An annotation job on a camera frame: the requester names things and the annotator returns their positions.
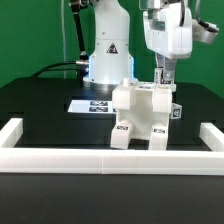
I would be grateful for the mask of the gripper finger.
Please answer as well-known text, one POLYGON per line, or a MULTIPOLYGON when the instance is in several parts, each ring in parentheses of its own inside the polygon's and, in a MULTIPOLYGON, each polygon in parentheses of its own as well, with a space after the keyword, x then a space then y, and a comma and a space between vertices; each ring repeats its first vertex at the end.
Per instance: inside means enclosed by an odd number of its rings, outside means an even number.
POLYGON ((157 67, 164 69, 165 68, 165 64, 166 64, 166 57, 156 53, 155 54, 155 59, 156 59, 157 67))
POLYGON ((172 81, 175 77, 176 61, 168 58, 164 59, 163 63, 163 79, 172 81))

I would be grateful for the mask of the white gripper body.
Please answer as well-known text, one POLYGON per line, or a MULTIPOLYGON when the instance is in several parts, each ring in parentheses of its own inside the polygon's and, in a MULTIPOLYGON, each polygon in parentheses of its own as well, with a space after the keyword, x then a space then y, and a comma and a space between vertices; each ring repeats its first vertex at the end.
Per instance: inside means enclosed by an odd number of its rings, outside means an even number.
POLYGON ((168 59, 189 58, 192 52, 192 15, 180 5, 143 12, 145 42, 148 49, 168 59))

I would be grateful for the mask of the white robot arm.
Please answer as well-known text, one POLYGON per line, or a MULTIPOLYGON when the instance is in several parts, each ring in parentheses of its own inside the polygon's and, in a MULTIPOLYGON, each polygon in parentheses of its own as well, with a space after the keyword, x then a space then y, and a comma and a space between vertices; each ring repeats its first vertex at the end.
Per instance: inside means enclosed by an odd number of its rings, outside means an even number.
MULTIPOLYGON (((108 88, 125 78, 134 78, 134 60, 129 54, 130 16, 118 0, 88 0, 95 13, 95 50, 89 59, 84 82, 108 88)), ((154 82, 172 87, 179 59, 188 58, 195 40, 212 43, 219 28, 191 11, 187 0, 139 0, 148 49, 155 53, 154 82)))

